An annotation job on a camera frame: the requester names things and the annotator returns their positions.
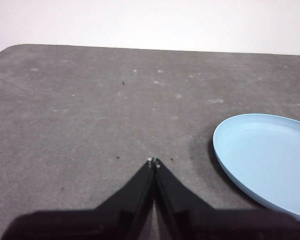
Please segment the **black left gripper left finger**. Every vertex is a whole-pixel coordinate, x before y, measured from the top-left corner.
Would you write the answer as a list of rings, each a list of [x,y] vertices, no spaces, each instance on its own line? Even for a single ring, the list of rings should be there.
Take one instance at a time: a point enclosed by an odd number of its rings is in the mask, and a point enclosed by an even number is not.
[[[154,160],[146,163],[98,207],[20,215],[4,240],[136,240],[153,206]]]

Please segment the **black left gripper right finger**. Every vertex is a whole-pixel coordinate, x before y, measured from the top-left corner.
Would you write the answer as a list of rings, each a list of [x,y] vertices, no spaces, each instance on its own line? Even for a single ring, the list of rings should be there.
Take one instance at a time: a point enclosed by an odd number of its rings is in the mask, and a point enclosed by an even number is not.
[[[174,240],[300,240],[288,214],[262,209],[215,209],[154,160],[156,205]]]

